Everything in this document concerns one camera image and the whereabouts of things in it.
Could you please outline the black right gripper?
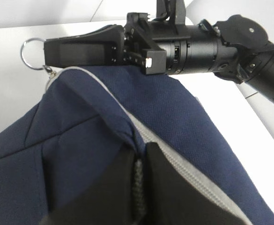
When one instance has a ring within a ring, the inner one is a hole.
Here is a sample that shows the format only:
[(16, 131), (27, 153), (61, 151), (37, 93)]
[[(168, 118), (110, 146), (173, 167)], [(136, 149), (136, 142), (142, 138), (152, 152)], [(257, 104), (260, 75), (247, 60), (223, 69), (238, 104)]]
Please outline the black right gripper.
[(206, 20), (197, 25), (171, 20), (148, 21), (146, 13), (127, 14), (124, 28), (107, 25), (88, 34), (44, 42), (47, 66), (114, 66), (127, 61), (138, 64), (146, 75), (218, 73), (232, 69), (237, 49), (225, 46)]

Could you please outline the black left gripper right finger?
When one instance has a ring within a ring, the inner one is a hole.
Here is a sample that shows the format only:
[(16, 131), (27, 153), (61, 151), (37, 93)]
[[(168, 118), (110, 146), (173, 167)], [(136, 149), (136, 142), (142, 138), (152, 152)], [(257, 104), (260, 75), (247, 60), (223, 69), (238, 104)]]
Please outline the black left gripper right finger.
[(214, 202), (186, 181), (155, 142), (146, 144), (147, 225), (249, 225), (250, 220)]

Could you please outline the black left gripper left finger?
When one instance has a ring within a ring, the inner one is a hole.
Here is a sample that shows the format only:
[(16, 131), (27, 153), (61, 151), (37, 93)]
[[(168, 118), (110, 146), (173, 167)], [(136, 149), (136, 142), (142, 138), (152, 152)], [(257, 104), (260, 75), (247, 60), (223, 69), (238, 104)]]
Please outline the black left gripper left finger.
[(42, 225), (132, 225), (133, 150), (120, 150), (81, 195), (45, 216)]

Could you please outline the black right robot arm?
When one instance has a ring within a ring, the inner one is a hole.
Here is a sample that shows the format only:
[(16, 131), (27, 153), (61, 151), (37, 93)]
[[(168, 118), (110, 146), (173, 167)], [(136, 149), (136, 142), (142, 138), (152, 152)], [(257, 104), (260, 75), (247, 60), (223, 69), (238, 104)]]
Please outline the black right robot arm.
[(184, 25), (129, 13), (125, 26), (46, 40), (44, 59), (57, 68), (136, 65), (145, 75), (213, 73), (248, 84), (274, 104), (274, 44), (241, 15)]

